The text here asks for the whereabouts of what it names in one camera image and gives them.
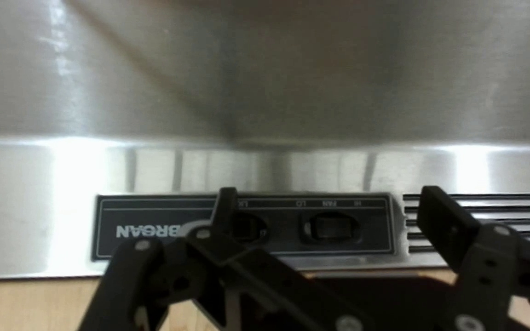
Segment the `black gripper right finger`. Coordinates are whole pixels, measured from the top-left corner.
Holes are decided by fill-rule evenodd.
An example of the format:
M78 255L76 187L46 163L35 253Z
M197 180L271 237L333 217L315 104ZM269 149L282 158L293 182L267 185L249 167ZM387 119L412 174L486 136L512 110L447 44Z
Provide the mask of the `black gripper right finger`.
M442 331L521 329L514 296L530 303L530 239L506 224L484 224L438 185L420 194L418 226L457 274L438 320Z

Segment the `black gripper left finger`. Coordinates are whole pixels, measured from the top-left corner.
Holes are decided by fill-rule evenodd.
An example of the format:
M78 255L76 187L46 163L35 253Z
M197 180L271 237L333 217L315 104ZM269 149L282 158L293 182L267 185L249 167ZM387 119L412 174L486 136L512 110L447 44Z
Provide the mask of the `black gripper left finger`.
M171 244L125 240L78 331L158 331L181 301L193 301L221 331L376 331L363 308L265 250L234 240L236 207L238 191L225 187L208 226Z

